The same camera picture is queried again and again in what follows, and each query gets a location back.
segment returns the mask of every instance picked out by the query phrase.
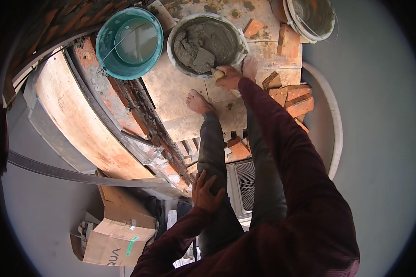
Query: gray pants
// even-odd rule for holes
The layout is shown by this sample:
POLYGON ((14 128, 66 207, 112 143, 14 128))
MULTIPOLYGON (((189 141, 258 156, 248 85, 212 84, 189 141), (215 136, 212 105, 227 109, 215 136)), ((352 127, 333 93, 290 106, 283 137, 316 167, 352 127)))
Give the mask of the gray pants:
MULTIPOLYGON (((255 166, 254 206, 250 229, 263 223, 284 219, 287 204, 275 163, 271 157, 256 119, 247 108, 248 140, 255 166)), ((219 119, 212 112, 204 114, 204 123, 200 128, 200 150, 197 170, 207 171, 205 180, 217 175, 210 188, 213 195, 222 188, 227 188, 227 168, 223 146, 223 132, 219 119)), ((214 254, 239 239, 244 230, 234 214, 228 201, 228 195, 213 214, 210 225, 199 235, 199 247, 202 257, 214 254)))

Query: hand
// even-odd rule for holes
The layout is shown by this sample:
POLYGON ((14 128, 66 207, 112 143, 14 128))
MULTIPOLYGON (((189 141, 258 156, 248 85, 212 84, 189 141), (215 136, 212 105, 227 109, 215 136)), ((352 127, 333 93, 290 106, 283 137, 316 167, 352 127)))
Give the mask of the hand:
POLYGON ((242 73, 238 72, 232 66, 218 66, 216 69, 225 73, 224 77, 217 79, 216 86, 223 86, 231 90, 239 89, 239 81, 244 78, 242 73))
POLYGON ((216 179, 216 175, 212 176, 204 184, 206 174, 207 172, 205 169, 202 171, 202 174, 196 174, 193 185, 193 202, 194 207, 200 207, 212 214, 219 208, 220 203, 225 196, 225 188, 222 187, 216 196, 212 195, 211 192, 209 192, 209 188, 216 179))

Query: air conditioner unit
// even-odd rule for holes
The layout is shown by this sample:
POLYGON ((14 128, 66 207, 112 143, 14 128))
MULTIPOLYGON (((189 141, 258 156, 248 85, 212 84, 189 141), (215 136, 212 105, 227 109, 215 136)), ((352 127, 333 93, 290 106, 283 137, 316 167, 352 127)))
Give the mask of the air conditioner unit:
POLYGON ((227 164, 227 174, 227 191, 234 213, 239 222, 249 222, 254 204, 255 170, 253 160, 227 164))

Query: water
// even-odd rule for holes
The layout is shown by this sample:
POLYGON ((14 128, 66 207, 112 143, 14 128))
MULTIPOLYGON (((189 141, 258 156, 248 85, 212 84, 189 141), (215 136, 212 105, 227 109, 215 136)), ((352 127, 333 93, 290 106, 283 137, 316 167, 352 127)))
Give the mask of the water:
POLYGON ((136 18, 125 23, 117 32, 114 44, 119 43, 125 36, 126 38, 117 45, 116 52, 127 63, 143 63, 156 50, 157 31, 146 19, 136 18))

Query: bare foot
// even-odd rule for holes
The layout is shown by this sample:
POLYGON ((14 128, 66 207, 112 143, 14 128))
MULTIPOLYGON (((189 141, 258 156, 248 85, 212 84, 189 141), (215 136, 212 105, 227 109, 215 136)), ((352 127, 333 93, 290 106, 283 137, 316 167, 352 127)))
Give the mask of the bare foot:
POLYGON ((188 97, 186 97, 186 106, 198 114, 204 114, 206 112, 213 112, 216 114, 216 110, 205 101, 202 95, 200 95, 196 90, 190 90, 188 97))
POLYGON ((258 60, 251 56, 246 56, 244 59, 244 65, 242 66, 242 72, 245 77, 250 78, 253 82, 256 82, 257 64, 258 60))

